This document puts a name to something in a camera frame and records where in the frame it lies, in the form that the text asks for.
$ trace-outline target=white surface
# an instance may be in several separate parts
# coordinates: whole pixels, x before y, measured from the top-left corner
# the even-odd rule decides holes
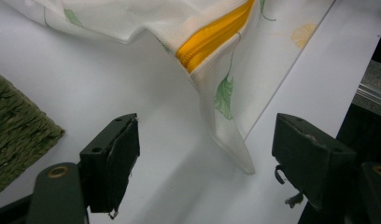
[[[248,136],[257,174],[246,176],[209,138],[196,91],[151,34],[127,46],[97,45],[0,2],[0,73],[67,130],[0,194],[0,206],[31,193],[43,168],[78,161],[113,118],[137,112],[141,157],[112,223],[297,223],[303,207],[284,205],[296,190],[274,177],[275,114],[336,135],[379,35],[381,1],[335,3]],[[106,215],[91,218],[111,223]]]

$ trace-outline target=green leaf pattern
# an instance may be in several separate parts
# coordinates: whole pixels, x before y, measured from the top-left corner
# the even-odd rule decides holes
[[[260,0],[260,5],[261,5],[261,11],[263,11],[263,7],[264,7],[264,2],[265,2],[265,0]]]
[[[228,80],[228,75],[220,82],[215,96],[215,108],[228,120],[233,119],[231,112],[231,97],[233,91],[233,77]]]
[[[65,17],[74,25],[83,27],[82,23],[78,20],[77,16],[71,9],[64,10]]]

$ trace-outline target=yellow zipper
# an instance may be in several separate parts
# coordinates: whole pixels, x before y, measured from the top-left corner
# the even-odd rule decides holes
[[[229,14],[206,25],[179,48],[176,57],[188,72],[191,73],[246,24],[254,2],[247,0]]]

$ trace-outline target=leaf print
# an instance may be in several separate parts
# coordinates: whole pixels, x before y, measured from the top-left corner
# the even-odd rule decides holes
[[[82,23],[78,20],[77,16],[71,9],[65,9],[64,14],[72,24],[83,27]]]
[[[233,91],[233,77],[228,80],[228,75],[220,82],[214,100],[215,108],[228,120],[233,119],[231,112],[231,96]]]
[[[266,0],[260,0],[260,6],[261,6],[261,14],[262,14],[262,16],[263,16],[266,20],[268,20],[268,21],[276,21],[276,19],[269,19],[269,18],[267,18],[267,17],[264,16],[264,14],[263,14],[263,8],[264,8],[265,1],[266,1]]]
[[[260,5],[261,5],[261,11],[263,11],[263,7],[264,7],[264,2],[265,2],[265,0],[260,0]]]
[[[309,41],[310,36],[316,30],[317,25],[314,23],[307,23],[293,31],[291,36],[292,41],[300,49],[303,49],[307,42]]]

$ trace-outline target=cloth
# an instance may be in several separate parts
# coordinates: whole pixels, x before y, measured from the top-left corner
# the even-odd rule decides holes
[[[129,43],[152,32],[199,92],[211,136],[248,175],[244,139],[333,0],[7,0],[72,35]],[[249,71],[247,63],[258,65]]]

